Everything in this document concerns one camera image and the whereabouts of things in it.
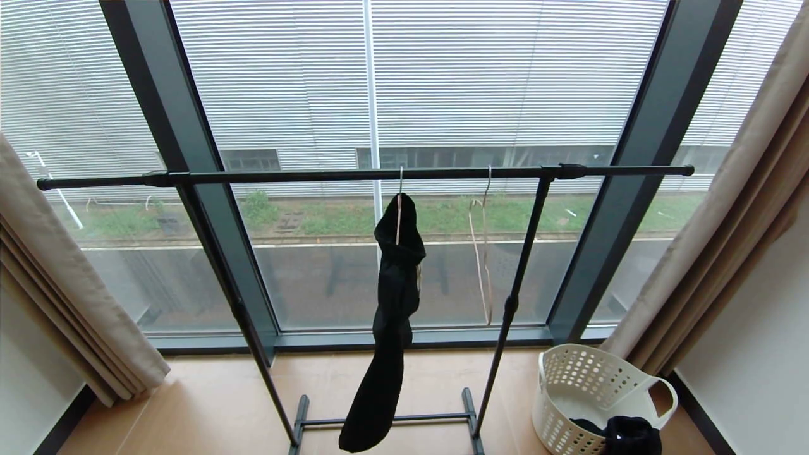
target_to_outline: white plastic basket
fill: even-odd
[[[663,382],[671,409],[658,416],[649,388]],[[599,428],[616,415],[643,417],[663,428],[677,409],[668,381],[649,376],[629,362],[594,347],[562,344],[540,354],[540,380],[532,421],[536,435],[554,455],[600,455],[606,440],[571,422],[587,419]]]

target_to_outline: grass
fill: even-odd
[[[651,203],[639,228],[640,232],[676,232],[691,217],[704,194],[684,193],[658,195]],[[415,197],[418,210],[418,228],[423,235],[468,234],[469,203],[471,197],[425,198]],[[594,197],[584,195],[552,195],[546,201],[540,232],[580,232],[590,214]],[[489,196],[486,203],[486,221],[490,234],[520,233],[527,226],[531,214],[532,198]],[[77,239],[138,240],[164,238],[157,222],[161,205],[156,202],[150,210],[144,206],[91,206],[89,210],[75,207],[85,225],[78,230],[65,207],[54,205],[61,221]],[[366,202],[271,202],[264,193],[256,191],[239,200],[239,210],[251,236],[276,236],[278,220],[287,212],[300,212],[301,222],[293,235],[297,236],[372,236],[374,208]],[[181,214],[182,208],[176,209]],[[180,221],[188,220],[179,215]],[[481,209],[472,209],[475,232],[483,232]]]

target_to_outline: road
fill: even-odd
[[[611,298],[599,306],[594,321],[621,318],[625,313],[621,303],[631,304],[670,241],[632,243],[606,294]],[[502,318],[502,302],[520,248],[519,242],[489,247],[495,321]],[[516,322],[545,320],[574,248],[573,241],[535,243]],[[426,249],[421,307],[411,322],[433,326],[482,323],[485,313],[473,247],[443,243]],[[237,329],[200,248],[88,249],[86,254],[113,295],[147,332]],[[374,245],[259,247],[256,259],[284,329],[370,326],[376,306]]]

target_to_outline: beige curtain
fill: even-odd
[[[602,349],[668,374],[722,311],[807,192],[809,2],[703,203]]]
[[[3,293],[65,353],[99,400],[111,406],[159,385],[163,357],[112,298],[0,135]]]

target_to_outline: horizontal rack bar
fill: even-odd
[[[450,419],[469,419],[470,415],[466,412],[454,412],[447,414],[421,414],[421,415],[397,415],[393,418],[394,422],[416,422],[418,420],[450,420]],[[345,419],[316,419],[316,420],[302,420],[301,425],[304,427],[312,427],[316,425],[338,425],[345,423]]]
[[[97,186],[147,185],[169,187],[219,183],[276,183],[295,181],[373,181],[486,178],[577,179],[584,176],[690,176],[693,166],[602,166],[560,164],[534,168],[427,168],[427,169],[335,169],[332,171],[274,172],[147,172],[141,176],[93,178],[42,178],[39,189],[89,188]]]

